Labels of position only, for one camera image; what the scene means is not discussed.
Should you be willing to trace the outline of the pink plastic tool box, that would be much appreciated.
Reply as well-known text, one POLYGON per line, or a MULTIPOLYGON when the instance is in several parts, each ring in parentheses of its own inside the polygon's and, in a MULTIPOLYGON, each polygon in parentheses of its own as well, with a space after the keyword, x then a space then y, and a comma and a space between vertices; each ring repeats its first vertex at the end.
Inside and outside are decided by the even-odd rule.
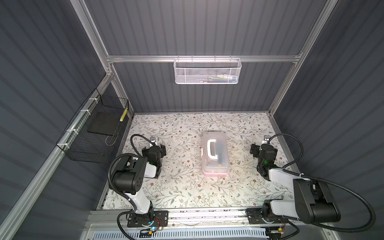
POLYGON ((203 131, 201 157, 204 176, 226 177, 230 173, 226 133, 223 131, 203 131))

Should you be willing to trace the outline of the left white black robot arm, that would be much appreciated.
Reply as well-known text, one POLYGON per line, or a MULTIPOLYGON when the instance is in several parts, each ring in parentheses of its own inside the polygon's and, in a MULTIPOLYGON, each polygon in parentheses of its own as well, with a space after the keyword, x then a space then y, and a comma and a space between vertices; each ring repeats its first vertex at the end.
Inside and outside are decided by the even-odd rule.
POLYGON ((142 153, 117 156, 109 166, 107 178, 109 188, 130 202, 134 214, 153 219, 153 203, 145 196, 142 185, 145 179, 160 176, 166 146, 154 145, 142 149, 142 153))

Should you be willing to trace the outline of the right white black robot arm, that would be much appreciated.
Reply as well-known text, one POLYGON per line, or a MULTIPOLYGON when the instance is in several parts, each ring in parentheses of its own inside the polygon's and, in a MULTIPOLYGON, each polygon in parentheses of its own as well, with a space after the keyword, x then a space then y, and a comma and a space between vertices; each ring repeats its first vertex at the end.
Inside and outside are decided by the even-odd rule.
POLYGON ((326 183, 288 173, 275 165, 278 150, 271 144, 252 144, 250 154, 258 159, 257 170, 267 181, 294 193, 292 200, 267 200, 262 205, 264 219, 282 216, 305 224, 334 223, 341 213, 326 183))

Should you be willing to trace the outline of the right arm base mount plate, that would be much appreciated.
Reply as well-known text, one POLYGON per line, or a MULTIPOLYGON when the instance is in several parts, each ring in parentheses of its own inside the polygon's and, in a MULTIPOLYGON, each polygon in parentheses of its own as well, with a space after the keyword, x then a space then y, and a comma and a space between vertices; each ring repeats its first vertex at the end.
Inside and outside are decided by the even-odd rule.
POLYGON ((266 214, 261 208, 248 208, 245 211, 246 217, 248 218, 249 224, 260 225, 260 224, 283 224, 285 225, 288 221, 281 216, 274 214, 266 214))

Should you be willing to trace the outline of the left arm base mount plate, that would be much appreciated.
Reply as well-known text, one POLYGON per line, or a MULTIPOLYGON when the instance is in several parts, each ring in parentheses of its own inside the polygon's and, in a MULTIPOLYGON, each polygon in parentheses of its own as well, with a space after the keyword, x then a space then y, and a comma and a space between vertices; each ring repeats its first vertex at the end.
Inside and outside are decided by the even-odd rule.
POLYGON ((127 217, 128 228, 141 227, 167 227, 169 219, 169 211, 154 211, 147 214, 129 214, 127 217))

